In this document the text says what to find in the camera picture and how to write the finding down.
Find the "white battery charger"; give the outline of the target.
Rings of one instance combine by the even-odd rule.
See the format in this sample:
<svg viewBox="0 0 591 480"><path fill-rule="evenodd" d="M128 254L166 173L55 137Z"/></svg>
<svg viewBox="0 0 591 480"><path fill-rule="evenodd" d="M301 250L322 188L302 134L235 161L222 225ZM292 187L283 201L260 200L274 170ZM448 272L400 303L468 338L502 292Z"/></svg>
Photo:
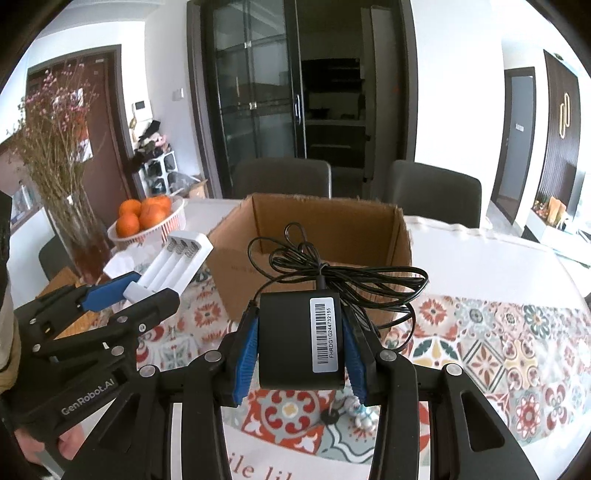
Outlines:
<svg viewBox="0 0 591 480"><path fill-rule="evenodd" d="M104 267L103 272L111 279L123 274L139 272L124 289L123 298L137 303L161 290L171 289L181 295L205 260L213 251L211 241L202 233L174 231L150 264L147 260L155 253L154 244L129 246L116 253Z"/></svg>

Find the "black power adapter with cable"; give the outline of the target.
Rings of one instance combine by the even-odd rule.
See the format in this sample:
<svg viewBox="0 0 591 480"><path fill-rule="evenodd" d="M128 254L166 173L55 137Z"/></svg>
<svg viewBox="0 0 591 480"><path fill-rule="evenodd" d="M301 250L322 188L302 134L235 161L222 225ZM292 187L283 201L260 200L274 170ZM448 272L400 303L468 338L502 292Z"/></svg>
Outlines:
<svg viewBox="0 0 591 480"><path fill-rule="evenodd" d="M412 302L429 281L417 267L329 264L297 222L288 223L281 238L253 238L247 257L266 278L253 296L264 389L341 389L353 328L379 334L383 328L370 320L372 310L391 314L388 327L414 324Z"/></svg>

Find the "white basket of oranges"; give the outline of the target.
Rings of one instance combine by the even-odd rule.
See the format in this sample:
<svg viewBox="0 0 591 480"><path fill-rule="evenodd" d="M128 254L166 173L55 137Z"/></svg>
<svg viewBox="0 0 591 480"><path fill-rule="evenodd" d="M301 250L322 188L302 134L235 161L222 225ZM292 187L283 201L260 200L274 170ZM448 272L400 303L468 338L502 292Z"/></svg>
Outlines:
<svg viewBox="0 0 591 480"><path fill-rule="evenodd" d="M171 232L185 228L185 206L186 200L178 196L125 200L119 205L117 219L108 228L107 236L119 249L135 243L163 243Z"/></svg>

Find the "brown entrance door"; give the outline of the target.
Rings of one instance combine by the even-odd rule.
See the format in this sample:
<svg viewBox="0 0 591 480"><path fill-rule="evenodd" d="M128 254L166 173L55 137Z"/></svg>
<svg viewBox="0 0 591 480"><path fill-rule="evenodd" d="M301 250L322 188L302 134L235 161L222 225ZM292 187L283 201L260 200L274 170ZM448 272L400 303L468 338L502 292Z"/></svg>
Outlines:
<svg viewBox="0 0 591 480"><path fill-rule="evenodd" d="M121 47L97 47L38 63L27 71L26 91L39 87L47 70L60 74L79 65L83 67L82 81L95 95L87 118L92 157L85 161L83 184L94 213L109 226L123 201L141 197L139 177L130 166L132 145L123 97Z"/></svg>

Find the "cardboard box on floor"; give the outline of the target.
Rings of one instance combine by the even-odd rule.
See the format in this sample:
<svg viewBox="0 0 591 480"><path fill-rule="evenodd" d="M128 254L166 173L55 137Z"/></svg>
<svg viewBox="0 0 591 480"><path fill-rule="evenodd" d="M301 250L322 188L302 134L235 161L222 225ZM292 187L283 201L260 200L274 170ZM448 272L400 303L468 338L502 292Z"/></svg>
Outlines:
<svg viewBox="0 0 591 480"><path fill-rule="evenodd" d="M209 197L208 181L201 180L190 185L186 197L189 199L206 199Z"/></svg>

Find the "white shoe rack with clutter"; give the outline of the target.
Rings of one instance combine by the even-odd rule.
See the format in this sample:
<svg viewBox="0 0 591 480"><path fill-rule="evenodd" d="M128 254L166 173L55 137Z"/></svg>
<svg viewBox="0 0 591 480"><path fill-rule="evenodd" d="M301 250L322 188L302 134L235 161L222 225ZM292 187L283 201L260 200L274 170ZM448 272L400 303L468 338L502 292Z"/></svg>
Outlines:
<svg viewBox="0 0 591 480"><path fill-rule="evenodd" d="M130 164L145 197L174 191L172 184L179 172L176 155L167 137L160 133L158 120L148 121L134 140Z"/></svg>

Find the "patterned tile tablecloth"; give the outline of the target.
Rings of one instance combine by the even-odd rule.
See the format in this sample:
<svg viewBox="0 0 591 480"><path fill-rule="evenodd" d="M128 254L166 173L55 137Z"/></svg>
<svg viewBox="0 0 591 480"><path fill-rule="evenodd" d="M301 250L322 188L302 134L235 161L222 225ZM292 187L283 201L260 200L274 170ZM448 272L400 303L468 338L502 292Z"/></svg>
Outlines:
<svg viewBox="0 0 591 480"><path fill-rule="evenodd" d="M192 201L187 226L211 233L238 204ZM385 338L414 363L459 363L542 479L560 477L590 432L590 311L562 262L533 242L403 217L413 266L429 276L417 326ZM139 365L181 367L235 326L206 266L179 311L139 341Z"/></svg>

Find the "brown cardboard box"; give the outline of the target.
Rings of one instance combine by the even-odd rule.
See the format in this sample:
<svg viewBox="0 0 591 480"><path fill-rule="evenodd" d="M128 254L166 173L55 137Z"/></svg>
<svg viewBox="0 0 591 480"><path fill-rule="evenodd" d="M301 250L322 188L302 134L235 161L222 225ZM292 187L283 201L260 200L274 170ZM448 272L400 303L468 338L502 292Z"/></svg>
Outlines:
<svg viewBox="0 0 591 480"><path fill-rule="evenodd" d="M207 258L228 318L237 322L249 300L277 273L269 255L270 239L283 240L291 222L304 227L322 261L355 267L408 267L409 232L401 209L365 200L253 194L242 200L208 234Z"/></svg>

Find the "right dark dining chair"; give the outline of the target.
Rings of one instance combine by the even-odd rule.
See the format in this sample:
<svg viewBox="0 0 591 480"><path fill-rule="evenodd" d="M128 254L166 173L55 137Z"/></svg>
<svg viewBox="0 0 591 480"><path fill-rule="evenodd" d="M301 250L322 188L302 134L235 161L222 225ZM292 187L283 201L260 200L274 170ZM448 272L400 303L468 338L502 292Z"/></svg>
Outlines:
<svg viewBox="0 0 591 480"><path fill-rule="evenodd" d="M391 166L386 200L407 216L478 228L482 185L472 176L407 160Z"/></svg>

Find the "dark dining chair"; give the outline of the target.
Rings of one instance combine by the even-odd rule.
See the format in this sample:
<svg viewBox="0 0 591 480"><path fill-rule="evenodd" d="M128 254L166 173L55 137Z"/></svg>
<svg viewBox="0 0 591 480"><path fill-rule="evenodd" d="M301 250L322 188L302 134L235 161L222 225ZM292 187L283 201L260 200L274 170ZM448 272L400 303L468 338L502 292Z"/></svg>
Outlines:
<svg viewBox="0 0 591 480"><path fill-rule="evenodd" d="M232 197L254 193L332 197L332 167L322 160L256 158L242 161L232 176Z"/></svg>
<svg viewBox="0 0 591 480"><path fill-rule="evenodd" d="M472 176L407 160L391 166L386 200L407 216L478 228L482 185Z"/></svg>

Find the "left dark dining chair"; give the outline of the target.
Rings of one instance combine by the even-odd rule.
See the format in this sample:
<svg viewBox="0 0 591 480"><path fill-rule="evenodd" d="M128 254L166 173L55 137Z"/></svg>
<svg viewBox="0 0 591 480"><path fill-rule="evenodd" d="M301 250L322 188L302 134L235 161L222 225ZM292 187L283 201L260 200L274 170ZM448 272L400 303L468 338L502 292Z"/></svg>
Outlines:
<svg viewBox="0 0 591 480"><path fill-rule="evenodd" d="M232 197L254 193L332 197L332 167L322 160L256 158L242 161L232 176Z"/></svg>

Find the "white low tv cabinet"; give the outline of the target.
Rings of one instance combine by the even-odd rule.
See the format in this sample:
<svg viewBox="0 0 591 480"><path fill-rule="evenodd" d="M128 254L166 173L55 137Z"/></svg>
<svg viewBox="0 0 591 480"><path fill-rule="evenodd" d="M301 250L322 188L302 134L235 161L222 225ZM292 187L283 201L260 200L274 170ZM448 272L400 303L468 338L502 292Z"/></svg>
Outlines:
<svg viewBox="0 0 591 480"><path fill-rule="evenodd" d="M562 206L554 197L550 200L536 198L522 237L589 268L590 240L573 225L572 218Z"/></svg>

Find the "dark interior door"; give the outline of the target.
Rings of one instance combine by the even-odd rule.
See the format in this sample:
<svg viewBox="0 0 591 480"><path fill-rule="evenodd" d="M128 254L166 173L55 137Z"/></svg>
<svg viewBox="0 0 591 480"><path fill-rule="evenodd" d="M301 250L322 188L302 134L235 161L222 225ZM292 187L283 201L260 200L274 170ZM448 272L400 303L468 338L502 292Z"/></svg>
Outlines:
<svg viewBox="0 0 591 480"><path fill-rule="evenodd" d="M502 145L491 199L510 224L516 220L523 198L535 125L535 69L506 69Z"/></svg>

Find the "dark glass door cabinet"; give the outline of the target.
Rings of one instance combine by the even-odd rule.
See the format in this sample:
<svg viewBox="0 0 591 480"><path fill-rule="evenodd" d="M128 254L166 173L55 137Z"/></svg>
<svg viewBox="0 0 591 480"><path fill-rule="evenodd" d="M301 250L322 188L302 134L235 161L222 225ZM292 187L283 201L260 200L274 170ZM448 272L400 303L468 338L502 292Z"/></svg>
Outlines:
<svg viewBox="0 0 591 480"><path fill-rule="evenodd" d="M191 1L189 74L204 168L245 196L264 159L329 172L339 197L386 200L416 145L416 30L408 1Z"/></svg>

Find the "small astronaut figurine keychain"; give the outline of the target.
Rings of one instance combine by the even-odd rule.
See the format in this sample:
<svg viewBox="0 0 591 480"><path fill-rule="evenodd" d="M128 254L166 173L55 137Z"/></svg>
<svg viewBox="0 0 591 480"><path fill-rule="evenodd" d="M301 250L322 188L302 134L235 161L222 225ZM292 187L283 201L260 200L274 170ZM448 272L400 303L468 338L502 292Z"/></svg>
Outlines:
<svg viewBox="0 0 591 480"><path fill-rule="evenodd" d="M337 402L332 402L328 409L321 413L322 423L335 425L342 415L349 415L353 419L356 428L374 432L378 429L379 409L363 405L356 396L349 395Z"/></svg>

